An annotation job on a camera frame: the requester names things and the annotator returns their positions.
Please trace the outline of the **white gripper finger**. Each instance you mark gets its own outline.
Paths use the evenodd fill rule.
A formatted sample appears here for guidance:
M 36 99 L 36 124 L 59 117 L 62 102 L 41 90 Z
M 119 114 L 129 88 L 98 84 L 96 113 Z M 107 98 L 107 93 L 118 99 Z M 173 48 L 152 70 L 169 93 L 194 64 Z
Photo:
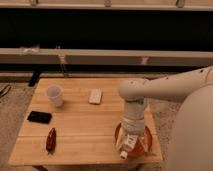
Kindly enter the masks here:
M 121 148 L 120 157 L 122 159 L 127 159 L 129 153 L 134 149 L 134 146 L 135 146 L 134 141 L 130 141 L 130 140 L 125 141 Z
M 139 137 L 139 141 L 144 149 L 144 152 L 148 152 L 148 140 L 146 134 L 143 134 L 142 136 Z

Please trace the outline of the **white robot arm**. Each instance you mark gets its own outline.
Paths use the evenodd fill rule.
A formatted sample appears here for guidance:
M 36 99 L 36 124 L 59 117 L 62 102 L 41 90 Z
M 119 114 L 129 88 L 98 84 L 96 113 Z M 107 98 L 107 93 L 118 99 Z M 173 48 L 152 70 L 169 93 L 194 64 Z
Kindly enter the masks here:
M 213 171 L 213 66 L 155 80 L 125 80 L 121 128 L 128 136 L 145 132 L 149 98 L 181 104 L 173 124 L 165 171 Z

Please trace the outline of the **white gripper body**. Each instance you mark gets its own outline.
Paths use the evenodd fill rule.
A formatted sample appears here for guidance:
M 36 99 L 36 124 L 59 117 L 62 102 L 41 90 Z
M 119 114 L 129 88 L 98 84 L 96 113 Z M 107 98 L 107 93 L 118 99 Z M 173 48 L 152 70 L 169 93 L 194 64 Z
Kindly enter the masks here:
M 144 118 L 128 118 L 126 116 L 122 117 L 121 128 L 123 135 L 136 135 L 143 136 L 145 132 L 145 119 Z

